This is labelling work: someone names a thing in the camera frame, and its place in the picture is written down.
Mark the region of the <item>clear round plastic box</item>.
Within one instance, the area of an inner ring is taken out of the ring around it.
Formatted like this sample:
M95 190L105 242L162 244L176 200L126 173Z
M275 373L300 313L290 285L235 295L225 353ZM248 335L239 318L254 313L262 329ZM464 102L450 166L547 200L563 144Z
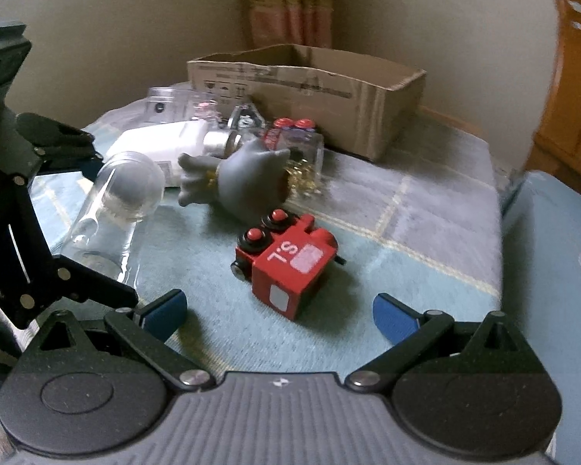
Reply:
M146 124L165 124L202 119L219 122L218 102L213 95L189 86L151 87L144 104Z

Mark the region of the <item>clear correction tape dispenser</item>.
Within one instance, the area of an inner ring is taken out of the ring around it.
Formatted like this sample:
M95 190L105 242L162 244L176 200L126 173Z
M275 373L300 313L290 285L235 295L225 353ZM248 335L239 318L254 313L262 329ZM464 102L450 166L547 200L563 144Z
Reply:
M232 130L264 129L265 118L251 101L236 105L227 119L227 128Z

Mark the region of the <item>wooden bed headboard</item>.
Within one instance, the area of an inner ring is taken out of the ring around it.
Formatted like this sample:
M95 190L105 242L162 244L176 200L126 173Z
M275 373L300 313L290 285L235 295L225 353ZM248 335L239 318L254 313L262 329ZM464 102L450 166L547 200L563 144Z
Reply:
M555 0L554 73L525 169L544 171L581 193L581 0Z

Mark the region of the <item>light blue floral bedding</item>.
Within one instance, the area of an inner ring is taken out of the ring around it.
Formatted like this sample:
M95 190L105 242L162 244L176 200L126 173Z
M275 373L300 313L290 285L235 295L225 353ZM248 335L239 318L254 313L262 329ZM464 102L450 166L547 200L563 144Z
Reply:
M581 194L540 171L502 198L502 309L562 396L554 456L581 464Z

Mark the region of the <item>brown cardboard box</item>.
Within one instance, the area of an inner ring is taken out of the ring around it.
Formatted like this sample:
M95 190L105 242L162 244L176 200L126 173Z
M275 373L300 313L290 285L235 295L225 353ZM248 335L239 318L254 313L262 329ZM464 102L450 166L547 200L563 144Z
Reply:
M250 99L269 120L310 119L329 146L377 162L418 108L426 71L345 50L279 44L187 62L229 117Z

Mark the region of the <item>grey cat figurine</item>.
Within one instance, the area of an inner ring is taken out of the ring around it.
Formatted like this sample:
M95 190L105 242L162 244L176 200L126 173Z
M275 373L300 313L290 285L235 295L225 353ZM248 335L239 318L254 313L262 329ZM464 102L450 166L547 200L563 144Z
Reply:
M290 151L251 139L227 158L181 154L178 203L217 204L245 225L259 222L289 197Z

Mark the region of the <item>light blue checked tablecloth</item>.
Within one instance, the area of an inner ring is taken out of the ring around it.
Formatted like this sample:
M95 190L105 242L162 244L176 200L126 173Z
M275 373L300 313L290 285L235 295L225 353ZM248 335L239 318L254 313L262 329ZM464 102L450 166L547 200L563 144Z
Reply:
M346 375L388 348L371 306L387 293L419 311L478 321L500 305L500 208L488 146L417 117L380 164L327 152L321 191L289 203L339 243L339 262L296 320L259 302L230 270L242 225L168 190L144 240L142 300L178 288L189 317L173 348L216 374Z

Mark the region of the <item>white plastic bottle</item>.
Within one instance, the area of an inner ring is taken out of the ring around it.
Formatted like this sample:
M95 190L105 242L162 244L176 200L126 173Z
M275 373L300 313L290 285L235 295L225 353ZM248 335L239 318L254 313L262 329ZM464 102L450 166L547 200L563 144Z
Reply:
M241 140L237 130L195 119L129 129L113 143L107 157L128 151L144 154L160 167L165 175L165 186L178 187L181 154L227 158L240 147Z

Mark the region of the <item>red toy train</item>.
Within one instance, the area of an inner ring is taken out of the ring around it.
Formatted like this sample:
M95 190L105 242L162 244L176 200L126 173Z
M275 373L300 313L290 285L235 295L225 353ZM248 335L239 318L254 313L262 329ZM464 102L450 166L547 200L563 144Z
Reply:
M277 208L238 236L232 273L253 295L284 318L295 320L317 292L327 267L342 262L332 232L310 214Z

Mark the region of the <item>clear jar with gold pins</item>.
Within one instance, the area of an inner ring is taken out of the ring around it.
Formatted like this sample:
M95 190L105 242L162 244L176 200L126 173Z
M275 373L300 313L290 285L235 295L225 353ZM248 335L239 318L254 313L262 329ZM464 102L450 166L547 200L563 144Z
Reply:
M272 127L264 133L270 150L289 150L286 170L289 186L297 195L319 194L324 161L324 139L319 132L297 127Z

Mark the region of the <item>clear glass jar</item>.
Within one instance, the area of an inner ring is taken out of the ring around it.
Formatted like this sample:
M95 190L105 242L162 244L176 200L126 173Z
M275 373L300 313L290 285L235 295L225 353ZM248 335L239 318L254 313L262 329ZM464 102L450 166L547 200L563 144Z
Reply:
M101 167L60 254L135 287L150 222L165 192L165 175L150 157L118 152Z

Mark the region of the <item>black fidget cube red buttons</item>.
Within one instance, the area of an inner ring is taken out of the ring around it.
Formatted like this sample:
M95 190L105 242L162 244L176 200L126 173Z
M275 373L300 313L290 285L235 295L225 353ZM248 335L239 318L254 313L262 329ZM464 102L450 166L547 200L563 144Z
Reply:
M278 129L299 129L308 132L316 131L316 123L312 119L277 118L273 126Z

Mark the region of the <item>striped pink curtain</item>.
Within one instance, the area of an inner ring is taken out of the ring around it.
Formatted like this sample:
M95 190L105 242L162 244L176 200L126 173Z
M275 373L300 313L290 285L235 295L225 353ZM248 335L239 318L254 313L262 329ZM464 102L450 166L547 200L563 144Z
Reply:
M332 0L249 0L249 26L257 47L290 43L332 46Z

